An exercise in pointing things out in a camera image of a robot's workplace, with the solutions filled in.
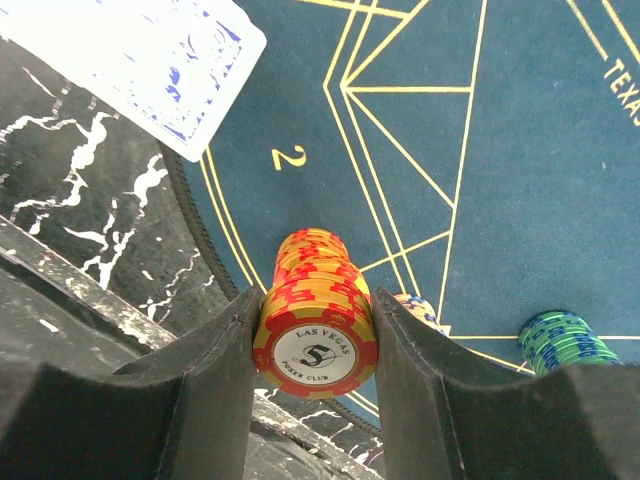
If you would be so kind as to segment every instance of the playing card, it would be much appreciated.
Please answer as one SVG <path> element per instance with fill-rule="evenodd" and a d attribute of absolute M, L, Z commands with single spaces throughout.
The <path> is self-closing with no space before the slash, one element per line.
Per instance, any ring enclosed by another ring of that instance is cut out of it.
<path fill-rule="evenodd" d="M 191 161 L 266 46 L 231 0 L 0 0 L 0 32 Z"/>

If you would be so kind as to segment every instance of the yellow number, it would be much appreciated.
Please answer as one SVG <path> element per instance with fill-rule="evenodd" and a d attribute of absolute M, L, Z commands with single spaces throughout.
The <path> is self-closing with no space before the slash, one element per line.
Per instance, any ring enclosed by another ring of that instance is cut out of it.
<path fill-rule="evenodd" d="M 296 145 L 293 148 L 295 149 L 296 152 L 302 154 L 300 158 L 291 158 L 288 155 L 285 155 L 284 153 L 280 152 L 279 150 L 276 150 L 275 148 L 271 150 L 271 156 L 273 157 L 273 165 L 276 167 L 276 170 L 278 171 L 282 170 L 281 160 L 284 160 L 285 162 L 287 162 L 290 165 L 293 165 L 294 167 L 301 167 L 306 163 L 307 154 L 305 153 L 304 148 L 302 148 L 300 145 Z"/>

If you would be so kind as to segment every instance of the blue poker mat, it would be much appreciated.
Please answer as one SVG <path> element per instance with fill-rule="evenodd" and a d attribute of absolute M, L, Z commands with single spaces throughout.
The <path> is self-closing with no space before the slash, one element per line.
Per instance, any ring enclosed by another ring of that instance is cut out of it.
<path fill-rule="evenodd" d="M 640 359 L 640 3 L 237 3 L 266 51 L 202 160 L 171 167 L 229 296 L 317 226 L 506 368 L 530 372 L 516 336 L 549 309 Z M 338 400 L 379 425 L 374 379 Z"/>

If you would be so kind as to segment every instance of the green poker chip stack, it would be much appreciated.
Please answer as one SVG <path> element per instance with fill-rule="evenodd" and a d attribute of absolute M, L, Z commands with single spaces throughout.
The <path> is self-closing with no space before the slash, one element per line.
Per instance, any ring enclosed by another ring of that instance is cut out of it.
<path fill-rule="evenodd" d="M 575 313 L 555 310 L 533 317 L 520 332 L 518 346 L 536 375 L 561 365 L 620 365 L 618 356 Z"/>

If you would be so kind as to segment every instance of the stack of poker chips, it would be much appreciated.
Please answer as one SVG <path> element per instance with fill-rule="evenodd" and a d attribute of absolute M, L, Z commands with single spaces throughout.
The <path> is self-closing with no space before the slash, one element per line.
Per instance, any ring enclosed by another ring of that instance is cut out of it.
<path fill-rule="evenodd" d="M 551 311 L 533 317 L 520 332 L 518 346 L 536 375 L 561 365 L 620 364 L 587 322 L 571 312 Z"/>
<path fill-rule="evenodd" d="M 447 332 L 444 331 L 436 321 L 435 310 L 424 298 L 411 295 L 410 293 L 399 293 L 398 295 L 395 295 L 395 299 L 422 323 L 430 326 L 445 336 L 447 335 Z"/>
<path fill-rule="evenodd" d="M 369 288 L 334 233 L 307 228 L 276 257 L 253 344 L 258 370 L 282 391 L 333 398 L 374 372 L 378 346 Z"/>

